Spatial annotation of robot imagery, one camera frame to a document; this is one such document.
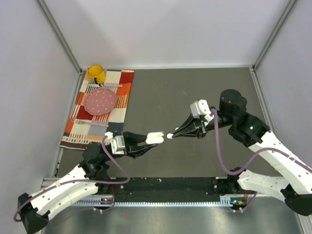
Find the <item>mug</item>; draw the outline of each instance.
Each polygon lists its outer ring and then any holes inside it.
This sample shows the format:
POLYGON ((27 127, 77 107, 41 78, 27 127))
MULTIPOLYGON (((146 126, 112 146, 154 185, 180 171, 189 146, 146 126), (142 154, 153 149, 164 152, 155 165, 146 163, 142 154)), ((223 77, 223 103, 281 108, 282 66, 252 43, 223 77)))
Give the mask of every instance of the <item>mug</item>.
POLYGON ((94 65, 88 70, 89 75, 91 76, 95 84, 102 84, 105 81, 104 70, 100 65, 94 65))

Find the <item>red square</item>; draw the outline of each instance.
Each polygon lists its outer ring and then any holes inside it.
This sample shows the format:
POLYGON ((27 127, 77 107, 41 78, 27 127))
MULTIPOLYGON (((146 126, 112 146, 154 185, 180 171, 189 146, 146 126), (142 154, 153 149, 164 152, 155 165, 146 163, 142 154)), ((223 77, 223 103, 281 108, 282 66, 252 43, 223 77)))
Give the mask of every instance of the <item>red square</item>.
POLYGON ((80 106, 76 118, 78 118, 78 119, 92 120, 93 116, 92 116, 91 114, 89 114, 88 112, 86 112, 86 111, 84 110, 84 107, 83 107, 83 106, 80 106))
POLYGON ((121 72, 119 84, 132 83, 134 72, 121 72))

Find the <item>polka dot plate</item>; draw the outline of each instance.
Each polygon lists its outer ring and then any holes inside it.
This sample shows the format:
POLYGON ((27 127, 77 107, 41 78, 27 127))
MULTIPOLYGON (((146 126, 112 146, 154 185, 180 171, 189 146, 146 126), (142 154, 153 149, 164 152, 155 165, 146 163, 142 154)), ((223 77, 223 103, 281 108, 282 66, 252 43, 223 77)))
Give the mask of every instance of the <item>polka dot plate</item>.
POLYGON ((116 95, 112 90, 98 88, 88 94, 84 101, 84 109, 93 116, 101 116, 110 113, 116 101, 116 95))

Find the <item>checkered placemat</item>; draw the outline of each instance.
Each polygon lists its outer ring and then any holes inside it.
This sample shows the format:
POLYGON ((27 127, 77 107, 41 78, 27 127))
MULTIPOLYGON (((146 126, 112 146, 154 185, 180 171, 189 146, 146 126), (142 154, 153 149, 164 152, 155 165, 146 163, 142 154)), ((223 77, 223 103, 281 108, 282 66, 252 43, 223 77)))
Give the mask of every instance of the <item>checkered placemat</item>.
POLYGON ((117 102, 115 108, 108 114, 92 116, 84 110, 84 100, 88 93, 97 87, 87 84, 93 81, 86 72, 80 91, 77 95, 74 108, 67 123, 60 147, 84 150, 92 141, 101 142, 105 132, 121 132, 126 115, 130 88, 134 71, 128 70, 104 70, 106 75, 105 84, 121 84, 122 87, 105 87, 116 93, 117 102), (73 123, 73 119, 81 119, 87 122, 107 124, 109 127, 101 127, 89 124, 73 123))

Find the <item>fork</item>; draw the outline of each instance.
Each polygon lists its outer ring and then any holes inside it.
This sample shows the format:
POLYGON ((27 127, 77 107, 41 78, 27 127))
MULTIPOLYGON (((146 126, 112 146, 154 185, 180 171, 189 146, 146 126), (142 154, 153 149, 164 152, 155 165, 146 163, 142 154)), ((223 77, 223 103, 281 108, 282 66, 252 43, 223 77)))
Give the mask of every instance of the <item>fork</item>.
POLYGON ((83 121, 81 119, 76 119, 73 118, 72 122, 76 123, 76 124, 89 124, 89 125, 95 125, 95 126, 101 126, 101 127, 106 127, 108 128, 107 124, 103 124, 103 123, 93 123, 93 122, 87 122, 87 121, 83 121))

